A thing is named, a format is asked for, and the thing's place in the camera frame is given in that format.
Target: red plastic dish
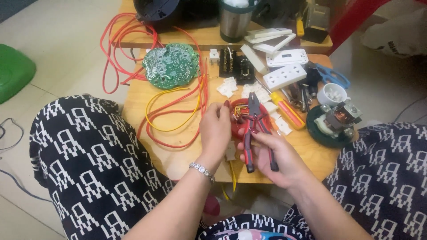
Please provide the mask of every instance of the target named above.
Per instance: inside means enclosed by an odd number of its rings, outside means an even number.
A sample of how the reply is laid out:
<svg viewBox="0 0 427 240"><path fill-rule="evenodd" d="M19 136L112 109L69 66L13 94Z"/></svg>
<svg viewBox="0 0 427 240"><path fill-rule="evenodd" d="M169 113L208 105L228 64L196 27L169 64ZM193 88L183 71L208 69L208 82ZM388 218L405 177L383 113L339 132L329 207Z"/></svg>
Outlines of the red plastic dish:
<svg viewBox="0 0 427 240"><path fill-rule="evenodd" d="M236 101L233 101L230 104L230 114L233 114L234 107L238 104L248 104L248 99L247 98L241 98L241 99L237 99ZM261 114L267 114L267 116L265 116L262 119L264 125L267 128L272 129L271 123L269 121L269 114L267 112L267 109L262 104L260 104L260 109L261 109ZM240 136L238 134L238 131L240 128L244 128L245 126L246 126L246 122L243 124L238 124L236 122L232 122L231 123L231 135L237 139L243 140L243 136Z"/></svg>

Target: wooden table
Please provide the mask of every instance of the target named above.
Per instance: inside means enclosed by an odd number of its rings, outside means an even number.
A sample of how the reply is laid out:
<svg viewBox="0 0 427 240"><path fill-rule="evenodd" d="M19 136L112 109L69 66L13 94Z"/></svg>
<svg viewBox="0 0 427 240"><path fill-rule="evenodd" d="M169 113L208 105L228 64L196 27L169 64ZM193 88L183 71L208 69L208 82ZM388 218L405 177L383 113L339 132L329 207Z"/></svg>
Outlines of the wooden table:
<svg viewBox="0 0 427 240"><path fill-rule="evenodd" d="M142 49L140 57L144 57L145 54L145 50ZM209 57L209 52L203 51L202 57L203 59ZM309 54L309 59L314 63L320 63L326 67L332 68L329 58L325 55ZM135 69L139 69L140 66L139 62ZM210 76L208 84L208 103L224 102L227 99L216 91L216 88L223 83L223 78L215 78L218 76L218 71L219 67L216 64L213 66L208 64L208 73ZM194 79L190 84L190 89L193 89L196 85L197 80ZM241 98L242 90L242 86L239 86L239 90L234 92L234 96L231 100L233 101ZM154 87L149 82L135 79L131 81L128 96L123 108L123 117L128 123L135 127L135 129L138 129L141 120L145 117L145 107L147 102L160 91L160 89ZM188 91L189 90L177 91L164 95L154 103L152 109L163 106L169 103L172 99L176 99L186 94ZM196 106L196 99L197 94L194 94L169 109L194 109ZM189 114L168 114L156 118L154 124L161 128L170 129L173 126L177 126L182 123L188 116ZM199 126L199 121L200 112L198 111L195 117L192 118L184 127L173 132L159 132L154 130L154 136L169 144L182 145L193 138ZM319 180L323 180L332 172L339 154L338 149L330 149L318 144L310 137L306 129L301 131L294 130L286 136L286 139L295 147L296 151L300 154L304 162ZM173 180L180 179L188 170L188 164L194 161L202 151L200 136L191 146L185 149L171 149L154 143L153 140L148 137L145 127L143 128L140 141L147 148L154 166L160 172ZM269 179L264 177L264 175L259 171L248 174L246 167L241 161L233 161L233 169L237 177L237 182L271 183ZM217 181L231 182L230 170L227 163L223 162L221 164L215 178Z"/></svg>
<svg viewBox="0 0 427 240"><path fill-rule="evenodd" d="M135 7L133 5L133 0L122 0L122 5L119 8L119 13L135 13ZM123 17L117 21L112 29L111 35L114 35L126 22L128 22L131 17ZM250 30L258 30L263 29L262 26L251 22L248 26L248 31ZM188 32L197 39L200 50L209 51L211 48L222 49L226 46L229 46L232 49L236 49L240 51L240 47L243 44L246 44L246 41L241 41L234 44L229 44L221 39L219 35L219 26L216 27L208 27L202 29L189 29ZM191 39L188 38L185 34L181 32L168 32L159 34L160 41L163 44L168 43L187 43L194 47L194 43ZM151 48L153 43L153 39L151 36L146 35L144 33L133 32L129 35L123 37L120 45L121 47L128 48ZM301 48L304 48L307 53L312 54L325 54L332 47L332 41L328 36L323 43L317 44L305 40L301 40Z"/></svg>

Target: patterned pants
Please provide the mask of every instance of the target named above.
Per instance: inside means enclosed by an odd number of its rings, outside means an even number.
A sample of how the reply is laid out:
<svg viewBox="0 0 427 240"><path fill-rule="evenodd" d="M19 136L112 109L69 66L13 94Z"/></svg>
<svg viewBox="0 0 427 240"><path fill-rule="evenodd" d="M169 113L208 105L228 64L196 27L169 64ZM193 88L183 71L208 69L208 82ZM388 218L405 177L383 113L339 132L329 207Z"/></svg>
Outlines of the patterned pants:
<svg viewBox="0 0 427 240"><path fill-rule="evenodd" d="M397 123L361 129L360 135L343 149L324 184L377 239L421 240L427 128ZM45 106L32 124L29 154L34 177L49 189L68 239L120 239L174 186L153 167L117 104L91 96ZM238 228L314 238L296 206L284 222L242 214L200 227L198 236Z"/></svg>

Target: pliers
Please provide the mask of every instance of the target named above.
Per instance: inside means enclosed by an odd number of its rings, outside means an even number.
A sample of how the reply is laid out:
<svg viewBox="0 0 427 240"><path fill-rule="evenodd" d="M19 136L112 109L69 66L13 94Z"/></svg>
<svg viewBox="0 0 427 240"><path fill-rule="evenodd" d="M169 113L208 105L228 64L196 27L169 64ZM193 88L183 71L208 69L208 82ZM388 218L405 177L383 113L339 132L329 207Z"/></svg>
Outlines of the pliers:
<svg viewBox="0 0 427 240"><path fill-rule="evenodd" d="M267 116L267 114L261 114L260 110L260 101L258 100L255 93L250 93L248 98L248 108L249 115L243 116L246 121L245 126L245 134L243 136L243 144L244 144L244 154L245 154L245 164L248 173L253 173L255 171L253 155L251 150L251 130L255 129L258 125L261 128L261 131L271 135L271 132L266 128L262 118ZM269 149L269 158L270 158L270 168L274 172L279 171L279 166L277 165L276 159L274 157L274 152L272 149Z"/></svg>

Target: circuit board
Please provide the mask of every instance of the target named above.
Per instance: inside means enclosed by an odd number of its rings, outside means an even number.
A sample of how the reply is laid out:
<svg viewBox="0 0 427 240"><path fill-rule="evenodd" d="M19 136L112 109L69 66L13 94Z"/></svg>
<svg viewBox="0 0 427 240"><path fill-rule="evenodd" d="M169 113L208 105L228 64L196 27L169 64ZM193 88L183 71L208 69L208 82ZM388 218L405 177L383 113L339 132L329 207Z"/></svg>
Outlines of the circuit board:
<svg viewBox="0 0 427 240"><path fill-rule="evenodd" d="M186 85L198 76L199 54L188 44L173 43L150 50L142 62L146 78L161 89Z"/></svg>

